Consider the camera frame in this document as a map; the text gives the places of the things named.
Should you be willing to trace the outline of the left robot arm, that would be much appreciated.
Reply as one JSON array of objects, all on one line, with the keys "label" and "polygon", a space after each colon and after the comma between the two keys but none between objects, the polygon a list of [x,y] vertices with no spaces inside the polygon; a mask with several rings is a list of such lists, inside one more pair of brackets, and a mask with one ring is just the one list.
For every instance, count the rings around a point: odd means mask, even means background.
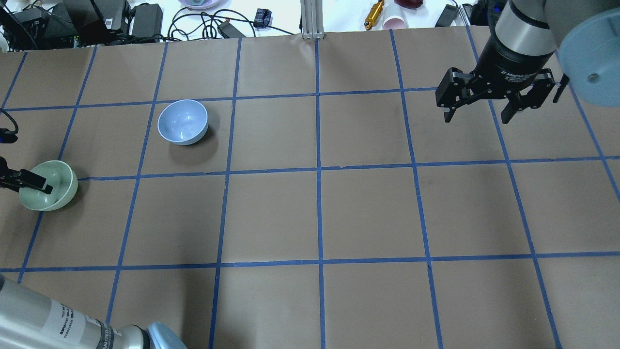
[{"label": "left robot arm", "polygon": [[[35,211],[64,207],[76,194],[78,180],[71,167],[51,160],[20,170],[21,203]],[[1,277],[0,339],[3,349],[184,349],[169,327],[153,322],[147,329],[127,325],[115,329],[82,312]]]}]

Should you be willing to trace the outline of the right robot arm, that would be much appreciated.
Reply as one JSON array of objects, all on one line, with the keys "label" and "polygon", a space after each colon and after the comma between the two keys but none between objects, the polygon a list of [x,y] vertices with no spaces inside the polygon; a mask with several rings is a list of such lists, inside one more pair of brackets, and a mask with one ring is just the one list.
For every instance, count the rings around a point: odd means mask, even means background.
[{"label": "right robot arm", "polygon": [[471,73],[450,68],[436,89],[436,105],[451,122],[458,108],[481,99],[507,100],[503,124],[540,108],[555,78],[545,68],[557,52],[567,84],[586,102],[619,106],[620,8],[617,0],[510,0]]}]

